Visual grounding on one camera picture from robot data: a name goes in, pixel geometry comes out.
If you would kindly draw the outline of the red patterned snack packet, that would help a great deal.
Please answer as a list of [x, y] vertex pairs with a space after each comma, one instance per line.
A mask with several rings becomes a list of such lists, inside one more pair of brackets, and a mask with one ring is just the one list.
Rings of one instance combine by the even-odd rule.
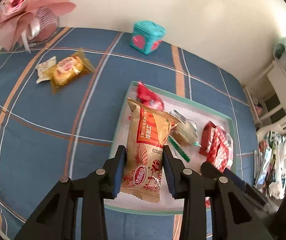
[[216, 169], [224, 172], [230, 170], [233, 164], [233, 139], [222, 126], [215, 128], [210, 152], [207, 159]]

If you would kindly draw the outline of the clear green-edged cake packet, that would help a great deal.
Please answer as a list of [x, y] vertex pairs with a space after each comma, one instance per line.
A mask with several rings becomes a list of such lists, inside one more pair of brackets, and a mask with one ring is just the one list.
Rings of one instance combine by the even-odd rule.
[[191, 161], [191, 158], [190, 155], [186, 153], [185, 148], [201, 146], [199, 143], [198, 130], [195, 130], [190, 124], [184, 125], [180, 121], [170, 132], [168, 140], [187, 163]]

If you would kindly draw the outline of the dark red small packet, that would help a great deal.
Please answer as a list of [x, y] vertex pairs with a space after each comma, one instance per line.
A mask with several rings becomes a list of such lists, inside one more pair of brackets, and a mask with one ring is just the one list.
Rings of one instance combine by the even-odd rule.
[[201, 139], [201, 143], [200, 143], [200, 154], [207, 156], [208, 153], [210, 152], [210, 148], [211, 148], [211, 144], [212, 144], [212, 140], [214, 137], [214, 133], [215, 133], [215, 128], [216, 125], [209, 121], [202, 132], [202, 139]]

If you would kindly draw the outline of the tan red biscuit packet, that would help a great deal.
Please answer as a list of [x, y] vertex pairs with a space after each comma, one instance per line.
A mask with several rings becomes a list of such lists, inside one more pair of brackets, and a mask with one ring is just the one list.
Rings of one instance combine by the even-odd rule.
[[121, 192], [150, 202], [160, 201], [163, 148], [178, 125], [172, 115], [128, 98], [131, 119], [126, 145], [127, 161]]

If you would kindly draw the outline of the red candy packet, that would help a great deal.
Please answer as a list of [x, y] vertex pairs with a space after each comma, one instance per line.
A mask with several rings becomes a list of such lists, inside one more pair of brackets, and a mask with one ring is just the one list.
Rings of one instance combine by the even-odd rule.
[[158, 111], [164, 110], [163, 100], [161, 100], [161, 98], [153, 91], [148, 89], [141, 81], [138, 82], [136, 94], [138, 101], [143, 105]]

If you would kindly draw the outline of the yellow cake packet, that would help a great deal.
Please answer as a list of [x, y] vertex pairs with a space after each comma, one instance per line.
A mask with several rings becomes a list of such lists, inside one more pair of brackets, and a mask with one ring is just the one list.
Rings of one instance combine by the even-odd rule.
[[49, 78], [52, 91], [56, 93], [61, 87], [66, 86], [82, 75], [94, 73], [95, 70], [90, 60], [86, 58], [84, 51], [78, 50], [42, 73]]

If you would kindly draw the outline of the white cream snack packet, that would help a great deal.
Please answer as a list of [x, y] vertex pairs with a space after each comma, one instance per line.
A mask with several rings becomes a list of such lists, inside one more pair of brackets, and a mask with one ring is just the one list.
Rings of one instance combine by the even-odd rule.
[[50, 77], [48, 76], [47, 72], [56, 65], [56, 56], [51, 57], [47, 61], [38, 64], [35, 69], [37, 70], [38, 79], [36, 80], [36, 83], [39, 84], [43, 81], [50, 80]]

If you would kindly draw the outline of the green white cracker packet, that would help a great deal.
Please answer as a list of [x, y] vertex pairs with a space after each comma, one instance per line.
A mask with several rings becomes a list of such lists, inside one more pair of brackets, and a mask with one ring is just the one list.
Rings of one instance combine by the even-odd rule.
[[195, 130], [197, 130], [197, 123], [191, 119], [186, 118], [185, 116], [183, 116], [181, 113], [179, 113], [178, 111], [171, 110], [170, 111], [170, 115], [174, 116], [175, 118], [177, 118], [181, 123], [183, 123], [184, 125], [186, 124], [190, 124]]

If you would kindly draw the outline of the plastic bags pile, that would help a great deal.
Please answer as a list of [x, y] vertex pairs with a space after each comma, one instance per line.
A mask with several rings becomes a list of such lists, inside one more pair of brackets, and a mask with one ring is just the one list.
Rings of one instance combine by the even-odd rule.
[[268, 132], [254, 152], [254, 187], [271, 200], [282, 200], [286, 188], [286, 136]]

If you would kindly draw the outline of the white tray teal rim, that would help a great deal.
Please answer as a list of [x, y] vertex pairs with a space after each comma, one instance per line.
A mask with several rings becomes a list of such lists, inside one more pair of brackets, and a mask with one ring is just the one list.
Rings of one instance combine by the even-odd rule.
[[[131, 115], [127, 98], [136, 99], [136, 88], [137, 82], [131, 82], [125, 95], [114, 133], [112, 147], [110, 149], [110, 158], [114, 157], [118, 146], [127, 145], [130, 124], [129, 117]], [[202, 137], [205, 125], [208, 121], [211, 121], [215, 125], [223, 127], [223, 129], [225, 129], [225, 131], [232, 137], [232, 140], [236, 140], [233, 121], [228, 116], [200, 103], [183, 98], [160, 88], [153, 86], [148, 86], [147, 88], [155, 92], [163, 100], [165, 111], [171, 112], [176, 110], [196, 125], [199, 138]], [[190, 157], [190, 162], [186, 162], [170, 142], [168, 142], [167, 145], [175, 158], [182, 160], [186, 167], [198, 173], [200, 172], [200, 166], [204, 161], [206, 161], [206, 157], [199, 154], [200, 148], [197, 146], [184, 147], [184, 152]], [[166, 178], [165, 176], [162, 176], [160, 201], [158, 203], [146, 202], [131, 194], [120, 192], [114, 200], [105, 200], [104, 205], [110, 210], [124, 213], [139, 215], [177, 215], [183, 212], [184, 201], [182, 199], [175, 200], [172, 198], [172, 195], [168, 191]]]

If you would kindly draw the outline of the blue plaid tablecloth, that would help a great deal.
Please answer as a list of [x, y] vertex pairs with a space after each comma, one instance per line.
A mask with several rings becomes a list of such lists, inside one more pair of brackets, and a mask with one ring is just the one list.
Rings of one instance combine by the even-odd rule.
[[[128, 87], [142, 81], [227, 115], [237, 128], [238, 176], [252, 184], [255, 125], [239, 81], [213, 63], [169, 43], [144, 55], [129, 33], [60, 29], [31, 53], [0, 51], [0, 227], [14, 239], [60, 176], [103, 166]], [[99, 69], [52, 91], [35, 66], [83, 48]]]

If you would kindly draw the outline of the white shelf rack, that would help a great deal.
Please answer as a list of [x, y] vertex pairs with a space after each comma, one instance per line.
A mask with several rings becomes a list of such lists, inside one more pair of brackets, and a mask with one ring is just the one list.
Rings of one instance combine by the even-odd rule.
[[286, 133], [286, 71], [277, 59], [243, 89], [260, 141], [268, 132]]

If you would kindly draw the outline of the teal toy box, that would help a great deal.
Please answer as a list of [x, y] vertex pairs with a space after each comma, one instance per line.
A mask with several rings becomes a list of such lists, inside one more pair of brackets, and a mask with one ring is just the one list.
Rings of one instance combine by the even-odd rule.
[[148, 55], [158, 49], [166, 34], [166, 29], [152, 21], [134, 24], [130, 46]]

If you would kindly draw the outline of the glass vase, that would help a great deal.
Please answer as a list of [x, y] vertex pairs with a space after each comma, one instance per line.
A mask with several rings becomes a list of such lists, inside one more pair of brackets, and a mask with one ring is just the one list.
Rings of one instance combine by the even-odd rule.
[[48, 40], [58, 27], [59, 18], [49, 8], [40, 8], [28, 24], [26, 30], [28, 44], [32, 45]]

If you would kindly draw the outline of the pink paper flower bouquet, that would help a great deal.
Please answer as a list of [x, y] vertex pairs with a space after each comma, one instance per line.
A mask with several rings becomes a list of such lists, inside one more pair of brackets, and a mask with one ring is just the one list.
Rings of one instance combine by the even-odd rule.
[[40, 8], [49, 8], [58, 18], [72, 12], [70, 0], [2, 0], [0, 5], [0, 46], [10, 51], [18, 43], [30, 51], [27, 27]]

